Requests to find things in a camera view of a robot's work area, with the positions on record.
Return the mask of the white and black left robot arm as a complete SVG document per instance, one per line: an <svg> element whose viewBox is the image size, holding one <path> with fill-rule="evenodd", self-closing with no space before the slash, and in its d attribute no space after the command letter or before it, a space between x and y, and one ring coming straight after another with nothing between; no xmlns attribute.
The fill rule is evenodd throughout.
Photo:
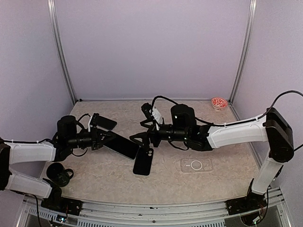
<svg viewBox="0 0 303 227"><path fill-rule="evenodd" d="M72 154L74 149L97 150L113 140L110 131L90 123L87 128L72 115L66 115L57 122L57 132L52 139L41 141L0 140L0 189L32 194L47 198L56 210L66 206L66 199L46 180L35 178L11 169L11 165L27 162L60 162Z"/></svg>

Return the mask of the black smartphone with teal edge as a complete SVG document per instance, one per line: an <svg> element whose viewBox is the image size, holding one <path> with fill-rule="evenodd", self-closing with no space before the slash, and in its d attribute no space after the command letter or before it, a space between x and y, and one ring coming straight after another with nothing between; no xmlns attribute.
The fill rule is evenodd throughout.
<svg viewBox="0 0 303 227"><path fill-rule="evenodd" d="M118 134L115 135L114 139L105 143L104 147L131 160L134 160L136 158L137 152L139 150L139 145Z"/></svg>

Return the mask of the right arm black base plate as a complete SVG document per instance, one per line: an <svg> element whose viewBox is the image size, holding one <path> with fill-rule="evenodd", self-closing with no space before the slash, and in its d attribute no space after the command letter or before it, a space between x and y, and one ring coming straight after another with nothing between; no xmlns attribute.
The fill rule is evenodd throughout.
<svg viewBox="0 0 303 227"><path fill-rule="evenodd" d="M239 197L230 199L225 202L228 214L235 215L245 213L252 210L257 210L267 206L267 201L264 196L261 197Z"/></svg>

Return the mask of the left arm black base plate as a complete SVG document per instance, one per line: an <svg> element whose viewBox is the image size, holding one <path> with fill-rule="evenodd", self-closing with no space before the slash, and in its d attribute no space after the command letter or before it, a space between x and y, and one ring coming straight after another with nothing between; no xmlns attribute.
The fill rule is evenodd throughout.
<svg viewBox="0 0 303 227"><path fill-rule="evenodd" d="M60 197L58 200L43 199L41 207L65 213L68 215L79 216L82 209L83 202L80 200Z"/></svg>

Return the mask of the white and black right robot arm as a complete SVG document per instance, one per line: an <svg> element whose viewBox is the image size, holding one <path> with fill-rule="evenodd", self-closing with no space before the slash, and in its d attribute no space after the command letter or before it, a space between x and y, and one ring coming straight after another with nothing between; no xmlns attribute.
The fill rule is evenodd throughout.
<svg viewBox="0 0 303 227"><path fill-rule="evenodd" d="M270 107L263 115L225 124L214 124L199 121L193 108L185 104L171 107L172 123L165 124L157 109L145 103L141 107L146 120L140 125L147 128L130 136L130 140L139 145L133 173L149 175L152 165L153 148L165 140L169 144L183 142L185 149L195 151L212 151L233 144L248 142L268 142L269 152L258 175L250 182L245 197L228 201L231 207L252 210L267 204L265 194L272 181L278 176L284 163L294 157L293 130L281 114Z"/></svg>

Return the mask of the clear magsafe phone case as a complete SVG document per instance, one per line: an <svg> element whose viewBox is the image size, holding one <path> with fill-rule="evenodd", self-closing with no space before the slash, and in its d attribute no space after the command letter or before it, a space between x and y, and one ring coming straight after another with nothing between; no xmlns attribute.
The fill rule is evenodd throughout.
<svg viewBox="0 0 303 227"><path fill-rule="evenodd" d="M181 159L180 168L183 173L211 172L214 169L209 158Z"/></svg>

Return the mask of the black phone case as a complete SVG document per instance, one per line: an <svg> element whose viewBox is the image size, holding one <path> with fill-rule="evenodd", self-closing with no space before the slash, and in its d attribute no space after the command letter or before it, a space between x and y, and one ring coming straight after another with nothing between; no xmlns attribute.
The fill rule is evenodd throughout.
<svg viewBox="0 0 303 227"><path fill-rule="evenodd" d="M153 159L152 148L149 149L139 148L133 167L133 173L135 175L148 176L151 171L152 159Z"/></svg>

